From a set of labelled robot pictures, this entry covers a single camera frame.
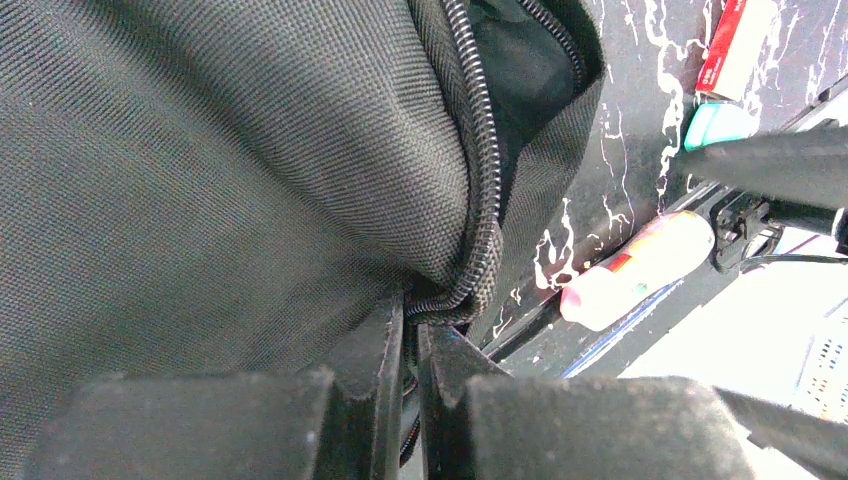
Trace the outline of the pink pencil case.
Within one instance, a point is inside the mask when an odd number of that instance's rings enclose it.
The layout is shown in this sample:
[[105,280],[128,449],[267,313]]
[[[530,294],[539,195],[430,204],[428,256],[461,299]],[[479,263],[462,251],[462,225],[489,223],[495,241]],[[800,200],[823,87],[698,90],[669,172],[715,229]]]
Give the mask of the pink pencil case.
[[701,215],[686,210],[660,215],[610,258],[570,281],[559,312],[568,322],[600,332],[695,270],[714,243],[714,231]]

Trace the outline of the teal eraser block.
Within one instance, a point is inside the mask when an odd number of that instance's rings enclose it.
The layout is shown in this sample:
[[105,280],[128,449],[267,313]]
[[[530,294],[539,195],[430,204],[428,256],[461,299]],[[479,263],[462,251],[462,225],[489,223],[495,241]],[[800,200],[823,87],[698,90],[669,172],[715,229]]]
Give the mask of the teal eraser block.
[[758,127],[758,121],[737,105],[705,103],[696,109],[683,139],[683,146],[690,152],[715,143],[748,138]]

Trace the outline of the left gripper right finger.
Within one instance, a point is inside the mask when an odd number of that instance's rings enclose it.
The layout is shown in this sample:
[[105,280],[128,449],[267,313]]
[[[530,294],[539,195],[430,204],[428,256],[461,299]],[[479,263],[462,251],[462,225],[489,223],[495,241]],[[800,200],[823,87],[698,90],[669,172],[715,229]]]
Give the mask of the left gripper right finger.
[[751,479],[717,393],[680,377],[506,374],[450,327],[417,334],[430,479]]

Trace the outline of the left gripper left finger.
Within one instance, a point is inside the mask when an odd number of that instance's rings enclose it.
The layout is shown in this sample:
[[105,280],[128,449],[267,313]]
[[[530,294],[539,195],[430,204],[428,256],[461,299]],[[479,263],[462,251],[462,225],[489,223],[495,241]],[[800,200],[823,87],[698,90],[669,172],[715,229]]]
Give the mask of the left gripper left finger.
[[307,370],[113,377],[45,428],[27,479],[393,479],[402,295]]

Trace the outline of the black student backpack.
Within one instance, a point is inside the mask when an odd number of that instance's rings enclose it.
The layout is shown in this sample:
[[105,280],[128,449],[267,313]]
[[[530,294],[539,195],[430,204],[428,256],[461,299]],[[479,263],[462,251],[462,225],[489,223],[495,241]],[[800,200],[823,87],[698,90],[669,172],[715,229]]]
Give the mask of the black student backpack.
[[492,315],[585,151],[581,1],[5,1],[1,475],[106,373]]

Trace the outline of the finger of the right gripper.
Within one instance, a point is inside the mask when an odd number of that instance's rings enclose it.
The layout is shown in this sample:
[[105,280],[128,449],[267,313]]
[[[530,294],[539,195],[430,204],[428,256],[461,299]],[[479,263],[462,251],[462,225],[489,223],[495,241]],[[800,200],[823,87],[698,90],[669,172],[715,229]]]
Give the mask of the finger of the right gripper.
[[678,170],[745,191],[818,207],[847,206],[847,129],[828,127],[715,143]]

